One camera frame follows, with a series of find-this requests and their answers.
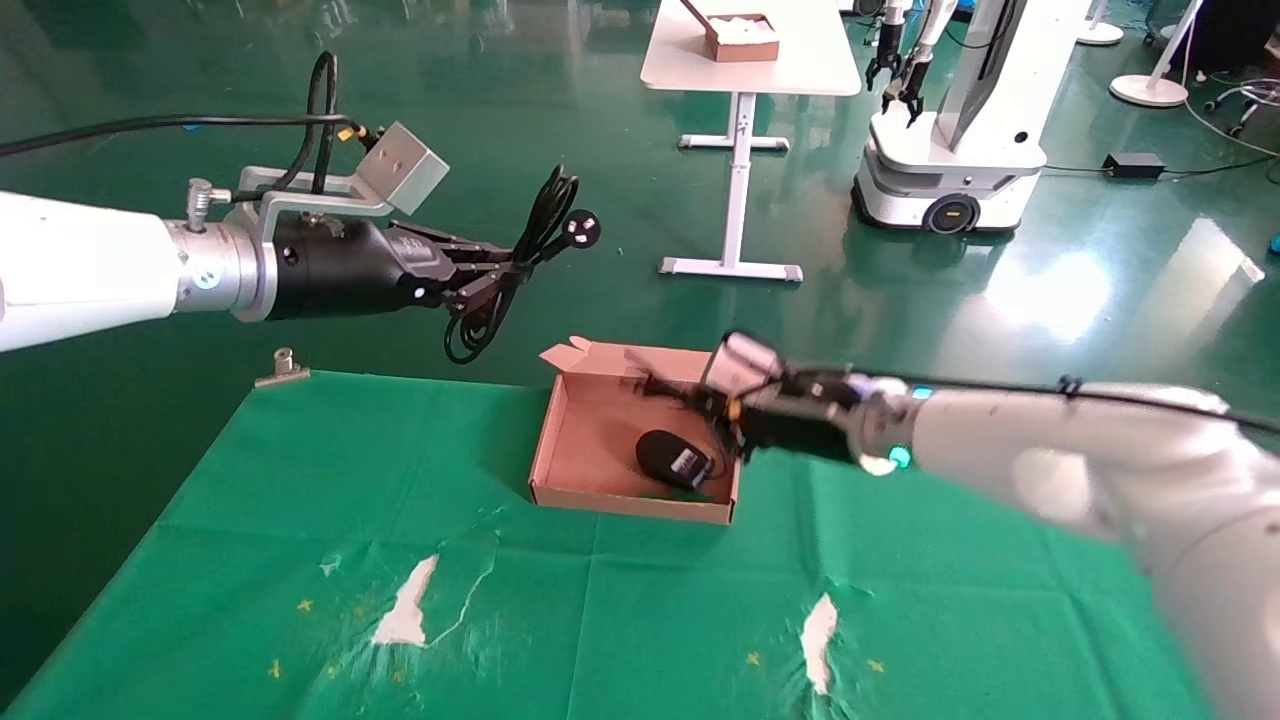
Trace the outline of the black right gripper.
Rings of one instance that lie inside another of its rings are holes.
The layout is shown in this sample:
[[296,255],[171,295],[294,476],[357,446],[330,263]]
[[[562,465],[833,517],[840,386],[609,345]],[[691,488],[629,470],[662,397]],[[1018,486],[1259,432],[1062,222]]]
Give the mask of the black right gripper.
[[758,450],[856,465],[854,415],[869,393],[868,380],[837,372],[804,370],[758,388],[727,391],[643,369],[625,386],[648,398],[667,398],[707,419],[722,465],[749,462]]

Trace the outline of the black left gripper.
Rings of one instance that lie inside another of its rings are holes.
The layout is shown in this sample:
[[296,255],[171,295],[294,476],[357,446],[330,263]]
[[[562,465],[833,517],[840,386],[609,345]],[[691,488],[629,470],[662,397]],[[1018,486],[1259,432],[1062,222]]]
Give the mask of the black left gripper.
[[270,322],[404,307],[470,315],[518,279],[517,264],[499,264],[512,261],[513,250],[425,225],[334,217],[311,224],[288,214],[273,242],[276,292]]

